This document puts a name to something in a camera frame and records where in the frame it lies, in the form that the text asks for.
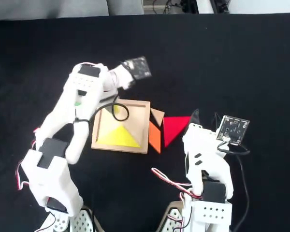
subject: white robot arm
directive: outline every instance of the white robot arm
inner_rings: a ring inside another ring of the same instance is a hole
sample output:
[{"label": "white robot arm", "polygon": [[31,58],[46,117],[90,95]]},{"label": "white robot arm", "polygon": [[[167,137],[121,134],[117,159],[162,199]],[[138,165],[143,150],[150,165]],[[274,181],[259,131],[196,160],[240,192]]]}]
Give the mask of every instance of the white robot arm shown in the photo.
[{"label": "white robot arm", "polygon": [[[135,80],[150,76],[144,57],[127,60],[110,71],[103,64],[92,63],[73,68],[55,108],[34,131],[36,150],[30,149],[21,163],[31,192],[47,212],[66,222],[80,213],[83,199],[71,180],[68,164],[76,164],[80,158],[90,119],[115,100],[118,88],[128,89]],[[71,141],[53,139],[68,123],[73,123]]]},{"label": "white robot arm", "polygon": [[174,184],[154,170],[161,179],[183,191],[180,195],[183,201],[181,218],[174,220],[168,217],[171,221],[166,221],[162,232],[169,231],[168,225],[174,222],[176,225],[171,227],[173,232],[229,232],[230,229],[232,204],[228,200],[233,196],[233,184],[224,156],[232,153],[228,144],[241,143],[249,121],[224,116],[217,132],[213,132],[199,125],[198,117],[197,110],[183,136],[186,177],[191,182],[191,188],[182,189],[188,184]]}]

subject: cable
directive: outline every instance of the cable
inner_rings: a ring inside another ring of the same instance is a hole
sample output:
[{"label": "cable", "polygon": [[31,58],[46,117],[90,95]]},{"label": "cable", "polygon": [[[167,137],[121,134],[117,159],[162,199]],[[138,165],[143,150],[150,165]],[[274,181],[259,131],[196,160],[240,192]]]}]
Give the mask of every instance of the cable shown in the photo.
[{"label": "cable", "polygon": [[157,12],[156,12],[156,10],[155,10],[155,3],[156,3],[156,1],[157,1],[157,0],[153,0],[153,11],[154,11],[155,14],[157,14]]},{"label": "cable", "polygon": [[55,215],[54,215],[53,213],[51,213],[51,212],[49,212],[49,213],[50,213],[51,215],[53,215],[53,217],[54,217],[54,222],[53,222],[52,224],[50,224],[49,226],[47,226],[47,227],[45,227],[45,228],[37,229],[37,230],[35,230],[34,232],[40,232],[40,231],[46,230],[46,229],[50,228],[52,225],[55,224],[55,222],[56,222],[56,217],[55,217]]},{"label": "cable", "polygon": [[171,2],[171,0],[167,0],[164,6],[164,10],[163,13],[166,14],[166,9],[168,9],[169,3]]},{"label": "cable", "polygon": [[181,232],[182,229],[186,228],[186,227],[189,225],[189,223],[190,223],[191,215],[192,215],[192,207],[191,207],[191,209],[190,209],[190,216],[189,216],[189,220],[188,220],[187,224],[186,224],[185,226],[182,226],[182,227],[174,227],[173,232],[174,232],[175,230],[177,230],[177,229],[180,229],[180,232]]},{"label": "cable", "polygon": [[29,182],[28,181],[23,181],[21,182],[20,181],[20,176],[19,176],[19,166],[21,164],[23,160],[21,160],[20,162],[18,162],[18,165],[16,167],[16,170],[15,170],[15,177],[16,177],[16,182],[17,182],[17,190],[22,190],[24,185],[29,185]]},{"label": "cable", "polygon": [[177,189],[185,192],[186,194],[188,194],[190,197],[195,198],[195,199],[201,199],[201,196],[197,196],[195,195],[191,190],[187,190],[182,186],[191,186],[191,184],[187,184],[187,183],[178,183],[178,182],[174,182],[172,180],[170,180],[164,173],[162,173],[160,170],[158,170],[157,168],[151,168],[151,171],[161,180],[175,186]]},{"label": "cable", "polygon": [[237,159],[238,163],[240,164],[241,173],[242,173],[242,180],[243,180],[243,185],[244,185],[244,189],[245,189],[245,195],[246,195],[247,203],[246,203],[246,210],[245,210],[241,220],[236,224],[236,226],[234,227],[232,232],[237,232],[238,229],[240,228],[240,226],[242,225],[243,221],[245,220],[245,218],[246,218],[246,216],[248,214],[249,204],[250,204],[249,193],[248,193],[248,190],[247,190],[247,184],[246,184],[246,180],[245,180],[245,173],[244,173],[243,164],[242,164],[242,161],[241,161],[239,156],[236,156],[236,159]]},{"label": "cable", "polygon": [[229,150],[225,150],[225,149],[221,149],[220,147],[222,145],[225,145],[227,142],[222,142],[220,143],[218,146],[217,146],[217,150],[220,151],[220,152],[225,152],[227,153],[228,155],[236,155],[236,156],[245,156],[245,155],[248,155],[250,153],[250,151],[244,147],[243,145],[239,145],[241,148],[243,148],[245,151],[229,151]]},{"label": "cable", "polygon": [[177,219],[177,218],[174,218],[173,216],[171,216],[171,215],[167,215],[166,216],[168,219],[170,219],[170,220],[172,220],[172,221],[175,221],[175,222],[181,222],[182,221],[182,219]]}]

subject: red and white wire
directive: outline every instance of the red and white wire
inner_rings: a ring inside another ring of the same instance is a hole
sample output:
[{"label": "red and white wire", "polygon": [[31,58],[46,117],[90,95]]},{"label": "red and white wire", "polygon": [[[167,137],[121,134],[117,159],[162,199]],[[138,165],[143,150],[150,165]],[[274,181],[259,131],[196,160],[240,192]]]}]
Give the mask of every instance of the red and white wire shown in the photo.
[{"label": "red and white wire", "polygon": [[201,198],[200,196],[196,196],[194,195],[191,191],[185,189],[182,186],[192,186],[192,184],[187,184],[187,183],[178,183],[178,182],[174,182],[172,180],[170,180],[167,175],[165,175],[163,172],[161,172],[160,170],[158,170],[157,168],[151,168],[151,171],[157,176],[159,177],[161,180],[169,183],[170,185],[175,186],[176,188],[178,188],[179,190],[185,192],[186,194],[188,194],[189,196],[199,199]]},{"label": "red and white wire", "polygon": [[16,176],[16,181],[17,181],[17,190],[22,190],[24,185],[29,185],[28,181],[20,181],[20,176],[19,176],[19,166],[21,164],[22,160],[18,163],[16,171],[15,171],[15,176]]}]

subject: black cloth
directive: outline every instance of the black cloth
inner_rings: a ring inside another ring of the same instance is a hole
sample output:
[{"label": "black cloth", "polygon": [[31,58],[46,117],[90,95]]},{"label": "black cloth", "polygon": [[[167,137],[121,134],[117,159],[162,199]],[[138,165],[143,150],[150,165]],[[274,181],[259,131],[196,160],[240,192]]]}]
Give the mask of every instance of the black cloth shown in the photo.
[{"label": "black cloth", "polygon": [[[251,204],[240,231],[290,230],[290,14],[272,14],[0,22],[0,231],[31,232],[45,219],[29,188],[16,190],[15,167],[73,66],[114,68],[138,56],[153,76],[121,98],[151,101],[166,116],[199,108],[207,128],[214,112],[251,121],[244,138],[251,154],[242,158]],[[71,134],[67,126],[56,137]],[[186,181],[182,135],[160,155],[151,146],[148,154],[93,150],[87,141],[71,177],[107,232],[157,228],[179,191],[150,168]],[[239,165],[235,157],[227,161],[234,225],[246,199]]]}]

